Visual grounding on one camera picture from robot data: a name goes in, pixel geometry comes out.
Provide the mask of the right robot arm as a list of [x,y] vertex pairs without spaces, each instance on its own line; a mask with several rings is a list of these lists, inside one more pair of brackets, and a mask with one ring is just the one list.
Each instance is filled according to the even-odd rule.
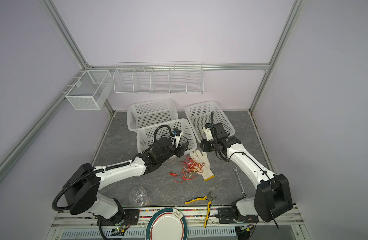
[[220,160],[235,163],[256,189],[253,198],[242,197],[232,203],[235,221],[258,216],[268,223],[292,210],[290,186],[285,175],[277,175],[257,161],[237,137],[227,133],[223,124],[214,123],[213,112],[203,131],[206,139],[201,142],[202,151],[214,152]]

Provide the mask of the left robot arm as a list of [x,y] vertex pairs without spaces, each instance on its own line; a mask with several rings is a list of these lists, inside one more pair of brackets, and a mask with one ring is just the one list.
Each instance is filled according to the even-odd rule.
[[153,134],[153,143],[129,161],[107,166],[81,165],[64,184],[52,202],[54,211],[69,211],[71,215],[91,213],[98,224],[122,224],[126,214],[120,202],[108,198],[99,190],[113,183],[157,170],[172,156],[181,157],[189,148],[189,140],[178,129],[161,125]]

